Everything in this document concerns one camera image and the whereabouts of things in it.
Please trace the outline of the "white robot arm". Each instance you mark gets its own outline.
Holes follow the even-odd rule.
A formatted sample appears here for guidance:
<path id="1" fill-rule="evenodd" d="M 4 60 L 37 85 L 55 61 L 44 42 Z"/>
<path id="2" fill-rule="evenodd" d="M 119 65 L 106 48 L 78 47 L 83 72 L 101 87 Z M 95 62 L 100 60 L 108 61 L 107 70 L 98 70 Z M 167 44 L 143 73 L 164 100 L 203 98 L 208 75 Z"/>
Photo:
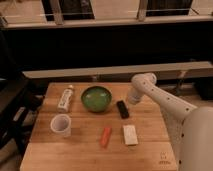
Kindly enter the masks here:
<path id="1" fill-rule="evenodd" d="M 131 78 L 127 102 L 136 105 L 150 97 L 182 125 L 178 171 L 213 171 L 213 107 L 197 107 L 156 86 L 154 73 Z"/>

